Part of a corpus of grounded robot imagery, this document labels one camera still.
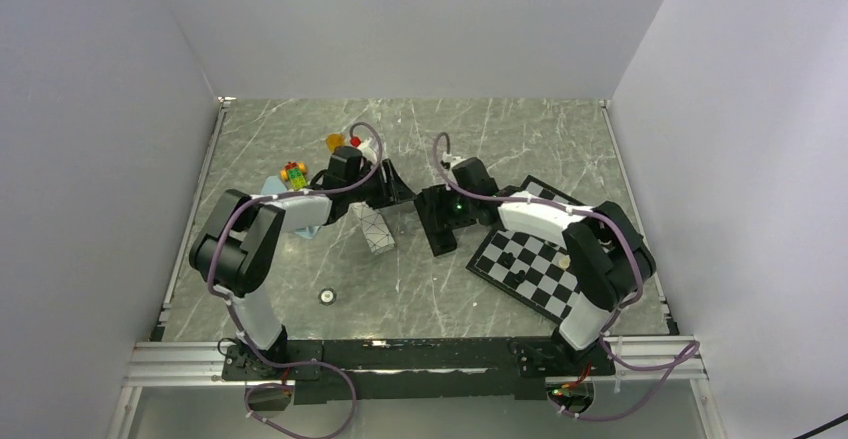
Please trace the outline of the black glasses case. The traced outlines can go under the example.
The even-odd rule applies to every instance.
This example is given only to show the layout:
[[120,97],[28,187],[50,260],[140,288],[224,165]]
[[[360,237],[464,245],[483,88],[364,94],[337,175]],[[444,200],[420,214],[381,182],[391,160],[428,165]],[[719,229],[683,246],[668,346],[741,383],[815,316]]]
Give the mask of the black glasses case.
[[454,251],[454,230],[463,218],[459,195],[446,186],[431,186],[416,195],[414,206],[434,257]]

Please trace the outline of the light blue cleaning cloth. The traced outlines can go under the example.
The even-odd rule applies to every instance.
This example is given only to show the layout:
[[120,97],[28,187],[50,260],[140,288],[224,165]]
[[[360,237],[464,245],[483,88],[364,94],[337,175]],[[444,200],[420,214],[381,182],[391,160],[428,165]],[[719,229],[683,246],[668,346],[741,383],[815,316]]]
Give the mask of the light blue cleaning cloth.
[[312,239],[327,219],[329,202],[315,194],[290,190],[279,176],[268,176],[260,191],[263,203],[283,212],[281,231]]

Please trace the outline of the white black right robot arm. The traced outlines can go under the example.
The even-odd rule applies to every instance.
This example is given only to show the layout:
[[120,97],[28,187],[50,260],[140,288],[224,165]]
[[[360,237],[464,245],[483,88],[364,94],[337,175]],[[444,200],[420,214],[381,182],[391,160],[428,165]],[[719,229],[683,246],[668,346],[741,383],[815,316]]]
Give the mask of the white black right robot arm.
[[637,302],[656,261],[620,206],[558,203],[515,187],[500,188],[476,157],[453,158],[443,184],[416,195],[414,204],[431,250],[456,249],[455,230],[473,224],[535,237],[564,249],[583,301],[558,327],[551,349],[554,366],[576,374],[591,357],[589,347],[607,331],[617,311]]

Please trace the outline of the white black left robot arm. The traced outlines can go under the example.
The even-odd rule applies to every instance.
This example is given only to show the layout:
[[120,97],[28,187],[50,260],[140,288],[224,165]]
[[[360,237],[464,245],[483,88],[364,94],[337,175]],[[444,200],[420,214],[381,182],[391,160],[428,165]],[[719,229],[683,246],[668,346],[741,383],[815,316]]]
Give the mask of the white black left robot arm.
[[415,194],[389,159],[341,146],[307,186],[270,195],[227,190],[189,253],[209,292],[224,300],[248,366],[264,379],[279,376],[290,356],[288,335],[264,286],[279,237],[335,223],[351,205],[373,210],[404,204]]

